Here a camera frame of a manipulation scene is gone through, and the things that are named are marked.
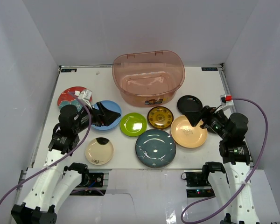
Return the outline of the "light blue plate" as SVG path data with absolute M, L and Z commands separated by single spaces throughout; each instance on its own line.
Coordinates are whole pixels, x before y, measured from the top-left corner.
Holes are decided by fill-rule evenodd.
M 109 126 L 96 126 L 92 125 L 92 128 L 99 130 L 99 131 L 108 131 L 115 128 L 121 121 L 122 118 L 122 110 L 121 107 L 114 101 L 111 100 L 101 100 L 102 105 L 107 108 L 108 110 L 118 112 L 120 116 Z

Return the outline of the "peach orange plate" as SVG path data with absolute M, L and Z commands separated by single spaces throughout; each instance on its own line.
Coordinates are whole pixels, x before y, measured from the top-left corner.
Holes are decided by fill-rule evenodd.
M 207 129 L 202 129 L 200 121 L 197 126 L 192 126 L 185 115 L 176 118 L 170 128 L 175 142 L 185 148 L 197 148 L 205 143 L 208 137 Z

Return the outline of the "lime green plate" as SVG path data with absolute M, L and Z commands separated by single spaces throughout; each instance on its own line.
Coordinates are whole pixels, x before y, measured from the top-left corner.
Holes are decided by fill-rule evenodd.
M 147 130 L 147 120 L 137 112 L 128 113 L 121 119 L 120 129 L 128 137 L 138 137 Z

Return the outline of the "brown yellow patterned plate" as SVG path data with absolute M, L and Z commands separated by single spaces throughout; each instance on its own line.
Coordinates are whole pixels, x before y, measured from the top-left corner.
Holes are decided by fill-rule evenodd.
M 173 113 L 164 106 L 153 107 L 147 114 L 147 121 L 152 128 L 165 130 L 174 120 Z

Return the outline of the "cream plate with black mark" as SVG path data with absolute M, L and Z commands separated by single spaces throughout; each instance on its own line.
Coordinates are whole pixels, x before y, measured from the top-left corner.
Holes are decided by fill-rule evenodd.
M 114 154 L 114 147 L 109 139 L 98 137 L 93 139 L 85 150 L 85 157 L 88 162 L 94 165 L 108 163 Z

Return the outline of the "red floral plate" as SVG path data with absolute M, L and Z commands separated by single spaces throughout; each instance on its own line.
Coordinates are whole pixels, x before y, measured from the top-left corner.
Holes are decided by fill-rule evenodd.
M 73 87 L 70 87 L 70 88 L 64 90 L 60 94 L 60 96 L 57 100 L 57 106 L 58 106 L 59 110 L 61 110 L 66 105 L 74 105 L 77 108 L 77 110 L 80 111 L 83 108 L 83 106 L 74 97 L 72 97 L 68 93 L 75 92 L 75 91 L 82 92 L 85 90 L 87 90 L 87 89 L 82 86 L 73 86 Z

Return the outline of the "dark teal plate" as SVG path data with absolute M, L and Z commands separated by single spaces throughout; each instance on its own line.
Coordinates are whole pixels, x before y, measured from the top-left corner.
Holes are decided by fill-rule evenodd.
M 135 143 L 138 160 L 149 168 L 168 166 L 176 155 L 173 137 L 159 129 L 151 129 L 141 134 Z

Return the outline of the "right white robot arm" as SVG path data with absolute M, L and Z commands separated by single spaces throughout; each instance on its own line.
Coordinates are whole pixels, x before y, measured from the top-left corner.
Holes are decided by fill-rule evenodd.
M 201 174 L 202 182 L 212 187 L 220 208 L 199 222 L 223 213 L 222 224 L 258 224 L 250 182 L 255 170 L 251 168 L 250 153 L 244 141 L 248 118 L 237 112 L 226 117 L 223 109 L 209 106 L 196 112 L 184 112 L 184 115 L 192 126 L 202 122 L 201 128 L 210 128 L 221 138 L 219 152 L 223 161 L 206 162 Z

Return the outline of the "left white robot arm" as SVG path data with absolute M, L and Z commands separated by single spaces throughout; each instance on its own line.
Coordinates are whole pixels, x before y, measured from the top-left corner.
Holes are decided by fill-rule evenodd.
M 97 108 L 84 105 L 66 105 L 60 110 L 43 170 L 35 174 L 36 181 L 20 205 L 15 204 L 11 215 L 18 224 L 54 224 L 63 202 L 76 186 L 89 182 L 88 166 L 71 163 L 71 156 L 81 144 L 79 133 L 90 130 L 91 125 L 110 126 L 120 118 L 97 103 Z

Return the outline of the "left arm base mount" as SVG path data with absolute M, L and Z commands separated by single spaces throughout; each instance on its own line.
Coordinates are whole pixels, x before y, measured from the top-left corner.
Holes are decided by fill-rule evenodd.
M 88 173 L 82 175 L 82 181 L 71 192 L 71 196 L 104 196 L 104 173 Z

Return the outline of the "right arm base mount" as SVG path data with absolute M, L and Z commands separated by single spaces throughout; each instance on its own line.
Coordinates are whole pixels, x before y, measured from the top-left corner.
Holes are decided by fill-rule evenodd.
M 215 195 L 202 172 L 183 172 L 181 179 L 186 182 L 187 198 L 208 198 Z

